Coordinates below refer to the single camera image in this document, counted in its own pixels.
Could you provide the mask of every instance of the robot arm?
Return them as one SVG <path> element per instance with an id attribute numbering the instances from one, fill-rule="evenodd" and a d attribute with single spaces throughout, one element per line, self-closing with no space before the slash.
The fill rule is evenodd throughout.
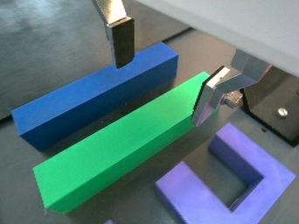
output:
<path id="1" fill-rule="evenodd" d="M 135 57 L 135 20 L 127 16 L 122 0 L 92 0 L 107 28 L 116 68 Z"/>

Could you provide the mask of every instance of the gray table surface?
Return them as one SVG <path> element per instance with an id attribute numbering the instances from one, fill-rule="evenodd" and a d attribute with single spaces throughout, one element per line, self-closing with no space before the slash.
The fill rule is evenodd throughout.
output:
<path id="1" fill-rule="evenodd" d="M 64 215 L 44 209 L 34 178 L 34 167 L 201 71 L 213 73 L 219 66 L 229 64 L 235 52 L 234 47 L 199 31 L 187 31 L 168 40 L 167 44 L 182 55 L 175 81 L 95 121 L 46 152 L 39 152 L 18 136 L 12 120 L 0 123 L 2 224 L 94 224 L 103 223 L 107 219 L 115 220 L 119 224 L 178 223 L 155 196 L 155 181 L 183 159 L 223 202 L 230 204 L 245 192 L 246 186 L 207 151 L 215 132 L 229 121 L 294 173 L 299 173 L 299 147 L 291 147 L 270 131 L 262 131 L 263 126 L 246 115 L 241 108 L 223 107 L 202 127 L 175 141 L 74 212 Z M 297 178 L 261 223 L 298 223 L 298 206 L 299 181 Z"/>

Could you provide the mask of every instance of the metal bracket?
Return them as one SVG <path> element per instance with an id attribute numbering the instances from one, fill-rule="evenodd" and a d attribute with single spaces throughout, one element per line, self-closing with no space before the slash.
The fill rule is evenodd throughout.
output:
<path id="1" fill-rule="evenodd" d="M 197 126 L 211 116 L 214 109 L 226 104 L 237 107 L 242 99 L 239 90 L 257 84 L 271 65 L 257 57 L 237 50 L 231 61 L 233 68 L 222 66 L 202 84 L 199 97 L 194 106 L 191 121 Z"/>

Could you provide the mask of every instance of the rectangular block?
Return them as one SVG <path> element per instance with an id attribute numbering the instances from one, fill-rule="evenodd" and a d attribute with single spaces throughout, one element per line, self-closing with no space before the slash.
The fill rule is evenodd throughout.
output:
<path id="1" fill-rule="evenodd" d="M 19 135 L 44 150 L 114 109 L 170 81 L 179 54 L 159 43 L 122 69 L 108 66 L 12 111 Z"/>
<path id="2" fill-rule="evenodd" d="M 202 73 L 34 167 L 44 207 L 67 213 L 194 127 Z"/>

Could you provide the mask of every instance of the green block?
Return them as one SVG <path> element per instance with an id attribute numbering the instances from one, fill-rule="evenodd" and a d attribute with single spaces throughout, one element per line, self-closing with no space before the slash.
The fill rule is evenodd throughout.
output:
<path id="1" fill-rule="evenodd" d="M 44 207 L 68 213 L 193 128 L 201 73 L 34 167 Z"/>

